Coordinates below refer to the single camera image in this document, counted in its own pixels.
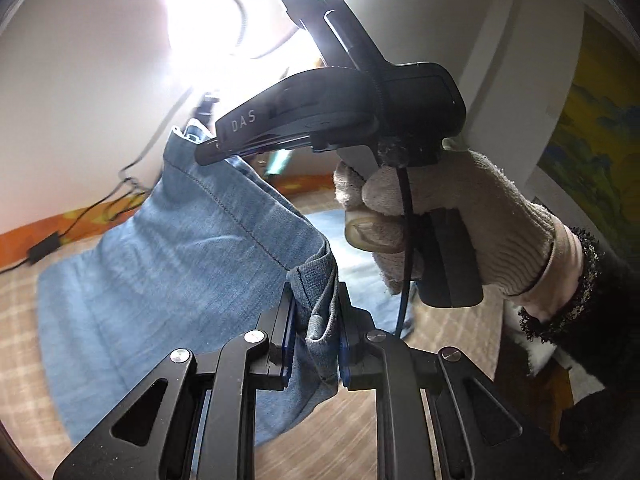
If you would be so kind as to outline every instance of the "gloved hand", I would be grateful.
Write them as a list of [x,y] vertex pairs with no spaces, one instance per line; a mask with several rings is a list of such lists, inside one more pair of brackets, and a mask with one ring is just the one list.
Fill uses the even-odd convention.
[[[489,159],[444,151],[437,164],[408,168],[408,175],[416,214],[441,207],[460,211],[483,284],[515,296],[512,301],[542,321],[571,298],[582,270],[580,242],[546,209],[526,200]],[[334,182],[346,210],[348,242],[374,252],[385,283],[398,293],[404,222],[396,170],[381,168],[364,182],[341,162]],[[421,275],[422,259],[415,253],[412,279]]]

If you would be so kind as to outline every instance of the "pink sleeve cuff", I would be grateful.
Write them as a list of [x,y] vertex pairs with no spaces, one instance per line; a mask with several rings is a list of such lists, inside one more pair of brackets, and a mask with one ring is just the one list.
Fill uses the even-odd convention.
[[578,237],[552,216],[555,238],[551,256],[542,276],[527,292],[511,296],[540,322],[549,321],[575,293],[582,274],[582,246]]

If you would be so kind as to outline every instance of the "black handheld device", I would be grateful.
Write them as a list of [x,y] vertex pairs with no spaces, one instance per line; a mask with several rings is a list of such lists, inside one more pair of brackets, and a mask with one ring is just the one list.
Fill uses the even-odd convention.
[[[344,0],[281,1],[309,31],[326,68],[287,77],[217,120],[216,138],[197,147],[197,162],[300,146],[316,152],[367,146],[379,166],[399,168],[399,178],[404,171],[408,188],[406,168],[437,164],[442,139],[465,123],[449,72],[436,63],[389,63]],[[412,245],[424,261],[421,300],[439,307],[480,303],[476,254],[458,210],[408,216]]]

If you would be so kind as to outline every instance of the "person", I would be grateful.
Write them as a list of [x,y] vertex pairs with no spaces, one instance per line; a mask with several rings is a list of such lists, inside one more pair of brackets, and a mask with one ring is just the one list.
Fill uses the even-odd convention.
[[[640,330],[638,275],[603,251],[588,232],[568,228],[526,200],[485,156],[442,152],[432,166],[408,168],[414,213],[456,208],[476,250],[484,285],[521,305],[521,326],[564,349],[606,389],[581,400],[561,423],[561,440],[580,478],[631,479],[640,474]],[[345,235],[373,257],[392,293],[400,291],[404,253],[402,199],[396,171],[366,181],[341,162],[336,199]],[[422,275],[414,254],[412,279]]]

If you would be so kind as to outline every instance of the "triangular cutout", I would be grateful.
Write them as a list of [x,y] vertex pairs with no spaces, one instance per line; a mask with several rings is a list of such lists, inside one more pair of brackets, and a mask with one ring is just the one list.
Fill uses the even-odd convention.
[[140,396],[127,413],[111,428],[111,434],[136,446],[146,446],[156,421],[160,403],[168,385],[166,379],[158,379]]
[[496,399],[477,381],[465,380],[465,389],[471,400],[482,439],[489,446],[519,436],[522,427]]

